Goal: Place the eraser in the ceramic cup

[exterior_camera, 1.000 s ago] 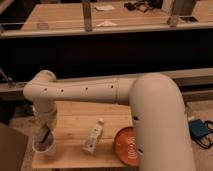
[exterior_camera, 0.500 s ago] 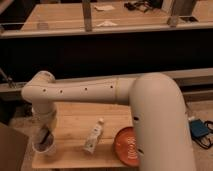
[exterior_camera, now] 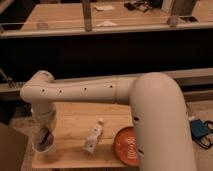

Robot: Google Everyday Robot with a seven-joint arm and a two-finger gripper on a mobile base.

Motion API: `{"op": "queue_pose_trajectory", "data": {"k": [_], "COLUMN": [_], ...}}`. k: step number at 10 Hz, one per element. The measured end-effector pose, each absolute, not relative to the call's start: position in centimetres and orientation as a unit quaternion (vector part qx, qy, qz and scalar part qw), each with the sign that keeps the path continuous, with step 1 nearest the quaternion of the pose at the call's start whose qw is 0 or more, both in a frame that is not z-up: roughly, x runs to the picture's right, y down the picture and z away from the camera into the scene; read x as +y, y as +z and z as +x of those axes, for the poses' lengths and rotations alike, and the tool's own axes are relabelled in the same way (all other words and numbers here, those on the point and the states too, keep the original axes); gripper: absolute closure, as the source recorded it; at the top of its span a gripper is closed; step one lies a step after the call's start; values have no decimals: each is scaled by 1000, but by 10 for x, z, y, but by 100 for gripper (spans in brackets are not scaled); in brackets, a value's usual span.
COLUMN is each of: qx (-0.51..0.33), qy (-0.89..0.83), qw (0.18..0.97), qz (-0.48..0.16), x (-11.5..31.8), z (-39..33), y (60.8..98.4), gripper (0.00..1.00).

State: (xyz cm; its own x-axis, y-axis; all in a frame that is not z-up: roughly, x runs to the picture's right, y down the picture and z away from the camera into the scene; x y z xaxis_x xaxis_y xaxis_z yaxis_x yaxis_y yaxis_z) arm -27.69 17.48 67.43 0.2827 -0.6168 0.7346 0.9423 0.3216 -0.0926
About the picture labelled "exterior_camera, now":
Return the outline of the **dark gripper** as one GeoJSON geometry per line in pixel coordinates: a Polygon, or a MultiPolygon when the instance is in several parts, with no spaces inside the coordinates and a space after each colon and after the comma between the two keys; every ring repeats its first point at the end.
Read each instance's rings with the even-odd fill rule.
{"type": "Polygon", "coordinates": [[[40,148],[47,148],[52,143],[53,143],[53,135],[49,131],[46,131],[45,133],[42,134],[38,145],[40,148]]]}

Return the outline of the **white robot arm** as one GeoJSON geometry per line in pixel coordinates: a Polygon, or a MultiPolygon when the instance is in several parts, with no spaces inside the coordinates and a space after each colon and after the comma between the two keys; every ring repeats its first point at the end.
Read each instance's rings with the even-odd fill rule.
{"type": "Polygon", "coordinates": [[[140,171],[197,171],[186,102],[177,82],[165,73],[56,82],[41,70],[24,84],[20,96],[42,126],[56,115],[56,101],[128,105],[140,171]]]}

